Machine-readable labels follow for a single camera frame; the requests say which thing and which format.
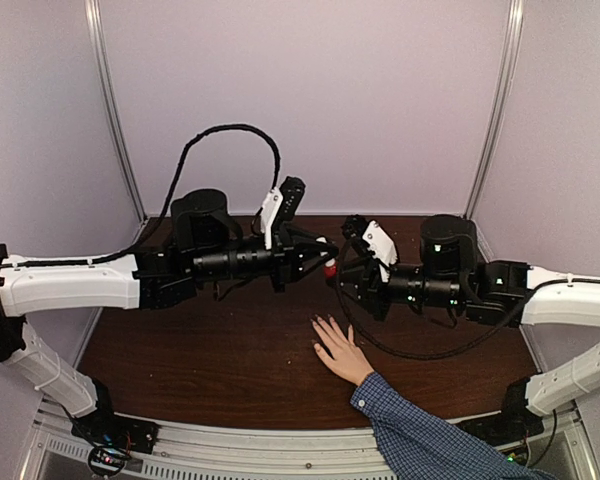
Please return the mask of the right aluminium corner post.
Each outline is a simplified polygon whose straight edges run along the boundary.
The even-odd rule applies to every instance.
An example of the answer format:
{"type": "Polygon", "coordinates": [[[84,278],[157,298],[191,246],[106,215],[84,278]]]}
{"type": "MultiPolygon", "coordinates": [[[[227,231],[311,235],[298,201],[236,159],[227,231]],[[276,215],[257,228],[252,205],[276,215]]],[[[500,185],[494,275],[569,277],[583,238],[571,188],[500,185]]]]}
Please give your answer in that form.
{"type": "Polygon", "coordinates": [[[487,261],[494,259],[494,253],[488,244],[485,234],[480,229],[477,214],[487,185],[489,170],[495,159],[498,140],[504,124],[506,106],[515,78],[519,51],[522,44],[524,14],[525,2],[523,0],[511,0],[508,2],[507,23],[495,93],[479,155],[477,170],[464,210],[464,218],[472,220],[476,225],[478,251],[480,256],[487,261]]]}

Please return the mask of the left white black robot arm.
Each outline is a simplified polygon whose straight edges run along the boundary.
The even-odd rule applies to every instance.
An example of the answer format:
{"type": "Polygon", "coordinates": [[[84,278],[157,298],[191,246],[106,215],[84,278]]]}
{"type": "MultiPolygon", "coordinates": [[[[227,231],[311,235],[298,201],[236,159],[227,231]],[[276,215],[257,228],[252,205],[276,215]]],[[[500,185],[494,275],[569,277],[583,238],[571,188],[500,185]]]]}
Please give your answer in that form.
{"type": "Polygon", "coordinates": [[[172,230],[160,247],[134,247],[111,259],[35,259],[10,255],[0,244],[0,363],[13,367],[35,389],[103,444],[117,442],[124,424],[113,414],[107,388],[69,366],[27,325],[38,311],[87,307],[165,309],[194,297],[205,283],[248,283],[270,278],[275,291],[324,265],[337,246],[292,224],[304,195],[289,178],[266,196],[257,234],[244,235],[228,213],[227,196],[199,189],[171,205],[172,230]]]}

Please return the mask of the left aluminium corner post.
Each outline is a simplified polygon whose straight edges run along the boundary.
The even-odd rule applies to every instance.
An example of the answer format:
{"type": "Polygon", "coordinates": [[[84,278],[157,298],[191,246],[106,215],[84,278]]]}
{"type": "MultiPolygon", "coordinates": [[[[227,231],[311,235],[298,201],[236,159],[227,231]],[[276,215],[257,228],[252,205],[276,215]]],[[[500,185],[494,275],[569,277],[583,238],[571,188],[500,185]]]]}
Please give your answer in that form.
{"type": "Polygon", "coordinates": [[[148,217],[139,192],[124,137],[121,117],[116,101],[115,89],[107,55],[106,39],[102,23],[101,5],[98,0],[85,0],[87,28],[93,49],[105,115],[111,136],[115,158],[120,168],[126,194],[131,201],[139,231],[146,225],[148,217]]]}

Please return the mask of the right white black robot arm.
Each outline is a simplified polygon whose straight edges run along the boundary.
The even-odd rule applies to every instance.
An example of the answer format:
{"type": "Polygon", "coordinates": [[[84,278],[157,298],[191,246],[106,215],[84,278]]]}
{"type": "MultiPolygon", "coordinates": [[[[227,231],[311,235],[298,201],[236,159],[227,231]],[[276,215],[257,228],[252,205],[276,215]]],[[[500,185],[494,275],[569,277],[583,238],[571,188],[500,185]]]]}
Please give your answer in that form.
{"type": "MultiPolygon", "coordinates": [[[[325,268],[338,300],[351,299],[376,320],[393,304],[415,313],[440,308],[452,319],[489,326],[475,340],[436,354],[445,359],[464,353],[505,327],[565,324],[600,328],[600,277],[578,276],[523,262],[479,259],[475,223],[439,214],[420,227],[420,261],[399,261],[392,238],[377,221],[359,215],[345,220],[343,255],[325,268]]],[[[531,424],[554,409],[600,388],[600,341],[584,353],[545,373],[511,384],[492,430],[499,440],[515,440],[531,424]]]]}

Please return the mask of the aluminium corner post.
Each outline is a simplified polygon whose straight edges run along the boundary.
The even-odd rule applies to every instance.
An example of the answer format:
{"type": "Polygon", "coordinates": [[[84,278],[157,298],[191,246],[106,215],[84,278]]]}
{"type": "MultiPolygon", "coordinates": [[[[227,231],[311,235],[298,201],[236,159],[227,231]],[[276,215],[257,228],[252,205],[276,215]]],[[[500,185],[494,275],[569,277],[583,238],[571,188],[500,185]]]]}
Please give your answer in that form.
{"type": "Polygon", "coordinates": [[[107,55],[106,39],[102,23],[101,5],[98,0],[85,0],[87,28],[93,49],[105,115],[111,136],[115,158],[120,168],[126,194],[131,201],[139,231],[146,225],[148,217],[139,192],[124,137],[121,117],[116,101],[115,89],[107,55]]]}
{"type": "Polygon", "coordinates": [[[476,225],[478,251],[480,256],[487,261],[494,259],[494,253],[488,244],[485,234],[480,229],[477,214],[487,185],[489,170],[495,159],[498,140],[504,124],[506,106],[515,78],[519,51],[522,44],[524,14],[525,2],[523,0],[511,0],[508,2],[507,23],[495,93],[479,155],[477,170],[464,210],[464,218],[472,220],[476,225]]]}

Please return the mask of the white nail polish cap brush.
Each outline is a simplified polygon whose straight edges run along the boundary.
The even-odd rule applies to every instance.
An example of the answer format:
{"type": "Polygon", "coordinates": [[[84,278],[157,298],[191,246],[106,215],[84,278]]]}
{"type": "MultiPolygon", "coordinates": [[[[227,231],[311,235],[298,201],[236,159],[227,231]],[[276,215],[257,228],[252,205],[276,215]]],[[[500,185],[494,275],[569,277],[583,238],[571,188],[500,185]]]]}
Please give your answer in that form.
{"type": "Polygon", "coordinates": [[[338,247],[324,236],[318,237],[316,242],[321,247],[319,258],[322,264],[326,267],[333,267],[338,256],[338,247]]]}

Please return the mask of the red nail polish bottle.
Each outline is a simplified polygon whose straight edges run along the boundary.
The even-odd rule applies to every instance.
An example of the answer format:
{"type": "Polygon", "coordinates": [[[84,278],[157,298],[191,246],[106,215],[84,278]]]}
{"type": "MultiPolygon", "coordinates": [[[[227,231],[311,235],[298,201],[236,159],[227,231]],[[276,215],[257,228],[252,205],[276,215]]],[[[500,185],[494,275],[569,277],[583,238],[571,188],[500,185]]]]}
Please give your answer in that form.
{"type": "Polygon", "coordinates": [[[323,272],[327,279],[333,278],[337,273],[337,262],[335,260],[326,262],[323,267],[323,272]]]}

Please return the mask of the blue checked shirt forearm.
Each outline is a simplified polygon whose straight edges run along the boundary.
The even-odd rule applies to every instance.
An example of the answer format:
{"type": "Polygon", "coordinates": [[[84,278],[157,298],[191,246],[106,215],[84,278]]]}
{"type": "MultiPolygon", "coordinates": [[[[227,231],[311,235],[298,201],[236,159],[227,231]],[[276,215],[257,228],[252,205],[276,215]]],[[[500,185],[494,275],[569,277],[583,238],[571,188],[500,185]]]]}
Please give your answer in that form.
{"type": "Polygon", "coordinates": [[[486,442],[403,398],[378,373],[356,387],[350,404],[365,415],[377,449],[400,479],[552,479],[511,462],[486,442]]]}

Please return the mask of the round green circuit board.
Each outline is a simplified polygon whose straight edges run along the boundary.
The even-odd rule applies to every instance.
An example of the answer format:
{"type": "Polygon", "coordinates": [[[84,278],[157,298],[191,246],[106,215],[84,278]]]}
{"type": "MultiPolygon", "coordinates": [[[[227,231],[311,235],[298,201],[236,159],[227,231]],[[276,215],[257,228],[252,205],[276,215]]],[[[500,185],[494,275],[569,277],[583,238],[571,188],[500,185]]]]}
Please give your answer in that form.
{"type": "Polygon", "coordinates": [[[87,466],[100,476],[119,474],[131,459],[130,455],[114,448],[93,447],[87,457],[87,466]]]}

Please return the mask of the pale hand with long nails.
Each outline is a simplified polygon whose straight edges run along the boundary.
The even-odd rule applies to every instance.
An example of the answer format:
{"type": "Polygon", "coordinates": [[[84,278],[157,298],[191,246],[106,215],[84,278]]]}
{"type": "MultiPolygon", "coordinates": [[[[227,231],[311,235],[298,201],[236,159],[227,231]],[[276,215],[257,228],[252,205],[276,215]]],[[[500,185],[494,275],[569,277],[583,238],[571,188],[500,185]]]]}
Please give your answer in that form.
{"type": "Polygon", "coordinates": [[[362,385],[374,372],[363,351],[355,343],[352,325],[343,332],[333,316],[327,320],[315,317],[311,325],[319,340],[313,343],[314,352],[333,374],[355,385],[362,385]]]}

